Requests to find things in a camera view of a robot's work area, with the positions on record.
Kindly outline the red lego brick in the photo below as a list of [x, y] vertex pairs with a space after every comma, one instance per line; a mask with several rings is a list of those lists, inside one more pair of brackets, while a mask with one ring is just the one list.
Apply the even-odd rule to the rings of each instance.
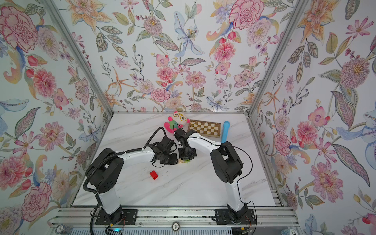
[[157, 172], [154, 170], [150, 172], [150, 176], [152, 177], [153, 180], [156, 180], [159, 177]]

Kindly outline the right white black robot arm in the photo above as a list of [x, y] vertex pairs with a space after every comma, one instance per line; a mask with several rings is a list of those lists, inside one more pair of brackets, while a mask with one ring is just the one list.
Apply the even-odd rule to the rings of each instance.
[[209, 140], [194, 130], [186, 132], [178, 128], [174, 132], [178, 141], [179, 157], [192, 159], [197, 151], [210, 156], [216, 176], [225, 183], [227, 193], [227, 211], [229, 218], [235, 224], [240, 224], [248, 206], [242, 201], [238, 180], [242, 175], [243, 162], [230, 142], [220, 143]]

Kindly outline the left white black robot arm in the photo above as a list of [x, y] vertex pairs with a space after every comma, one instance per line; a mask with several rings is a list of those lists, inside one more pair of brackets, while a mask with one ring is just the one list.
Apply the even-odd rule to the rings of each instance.
[[109, 219], [118, 221], [123, 218], [123, 212], [115, 185], [122, 169], [156, 161], [162, 165], [176, 165], [178, 163], [176, 150], [177, 144], [168, 137], [163, 137], [160, 142], [147, 144], [143, 148], [120, 152], [106, 148], [86, 170], [83, 190], [95, 195], [99, 207]]

